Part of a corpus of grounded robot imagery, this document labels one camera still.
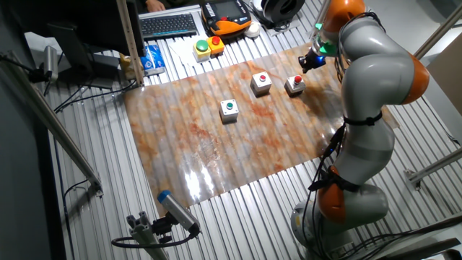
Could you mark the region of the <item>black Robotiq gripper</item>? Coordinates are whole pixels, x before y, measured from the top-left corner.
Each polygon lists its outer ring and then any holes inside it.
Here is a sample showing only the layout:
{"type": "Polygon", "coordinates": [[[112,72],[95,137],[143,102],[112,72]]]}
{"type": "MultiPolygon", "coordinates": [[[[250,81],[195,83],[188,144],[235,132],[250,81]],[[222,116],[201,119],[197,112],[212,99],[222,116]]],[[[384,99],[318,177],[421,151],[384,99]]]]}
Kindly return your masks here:
{"type": "Polygon", "coordinates": [[[299,56],[298,61],[300,66],[305,70],[305,73],[326,64],[325,57],[319,56],[313,49],[310,49],[306,56],[299,56]]]}

